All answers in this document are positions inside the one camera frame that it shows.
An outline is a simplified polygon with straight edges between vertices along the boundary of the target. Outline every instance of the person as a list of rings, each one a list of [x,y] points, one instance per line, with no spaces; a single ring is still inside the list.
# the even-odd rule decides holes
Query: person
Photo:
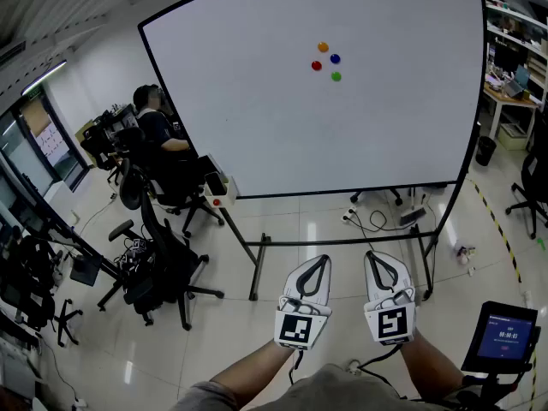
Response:
[[[171,411],[241,409],[272,381],[293,351],[270,341],[220,372],[209,382],[201,382],[191,387]],[[464,387],[462,372],[419,331],[415,332],[412,342],[402,345],[401,351],[411,380],[424,402],[402,400],[396,390],[379,378],[357,377],[338,366],[328,364],[310,378],[296,382],[276,401],[255,409],[438,411],[461,406],[457,399],[461,392],[466,391],[478,397],[478,387]]]
[[[190,145],[181,138],[180,130],[161,111],[163,94],[156,85],[140,86],[134,92],[134,105],[138,111],[137,123],[147,140],[153,141],[167,152],[179,152],[186,158]]]

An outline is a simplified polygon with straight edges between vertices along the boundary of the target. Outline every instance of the yellow black tape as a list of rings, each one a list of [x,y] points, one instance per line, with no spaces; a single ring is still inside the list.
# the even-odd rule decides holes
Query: yellow black tape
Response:
[[[489,204],[487,204],[487,200],[485,199],[485,196],[483,196],[483,194],[481,193],[480,188],[478,187],[478,185],[473,180],[470,180],[470,179],[468,179],[468,180],[474,185],[474,188],[476,189],[476,192],[478,193],[479,197],[483,201],[483,205],[485,206],[485,208],[487,209],[487,211],[491,215],[491,219],[493,220],[493,223],[495,223],[495,225],[497,225],[498,233],[500,233],[500,235],[503,237],[504,245],[506,246],[506,249],[508,250],[510,258],[512,259],[512,266],[514,266],[515,275],[517,276],[517,281],[518,281],[519,284],[521,284],[520,270],[518,270],[518,268],[517,268],[517,262],[515,261],[515,255],[514,255],[514,253],[512,253],[512,248],[510,247],[508,239],[506,239],[506,235],[504,234],[503,229],[500,226],[500,223],[498,223],[497,218],[495,217],[495,213],[493,213],[493,210],[491,210],[491,208],[489,207]],[[536,385],[537,385],[537,352],[534,351],[533,352],[533,387],[531,389],[531,405],[529,407],[529,411],[533,411],[533,400],[534,400],[534,397],[535,397],[535,394],[536,394],[535,393]]]

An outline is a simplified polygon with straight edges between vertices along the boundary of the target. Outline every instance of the forearm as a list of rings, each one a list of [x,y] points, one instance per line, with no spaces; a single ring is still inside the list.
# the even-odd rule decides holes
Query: forearm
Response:
[[[413,385],[423,399],[442,399],[462,386],[462,372],[418,330],[412,342],[403,344],[402,356]]]
[[[186,140],[169,139],[162,144],[165,151],[187,151],[190,145]]]
[[[235,362],[211,381],[232,391],[240,408],[250,403],[276,376],[293,349],[273,341]]]

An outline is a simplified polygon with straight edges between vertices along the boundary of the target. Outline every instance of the ceiling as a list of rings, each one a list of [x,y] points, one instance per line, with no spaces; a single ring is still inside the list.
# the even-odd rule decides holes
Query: ceiling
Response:
[[[17,79],[39,73],[69,47],[77,49],[113,10],[137,1],[0,0],[0,56],[26,41],[21,54],[0,63],[0,93]]]

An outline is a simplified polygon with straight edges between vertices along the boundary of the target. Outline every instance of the power strip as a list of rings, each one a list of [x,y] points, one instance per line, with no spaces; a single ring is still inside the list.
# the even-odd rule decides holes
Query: power strip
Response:
[[[349,207],[349,209],[346,210],[346,212],[341,216],[341,221],[343,221],[344,223],[348,223],[348,221],[352,219],[352,216],[357,212],[357,210],[358,207],[356,207],[355,205]]]

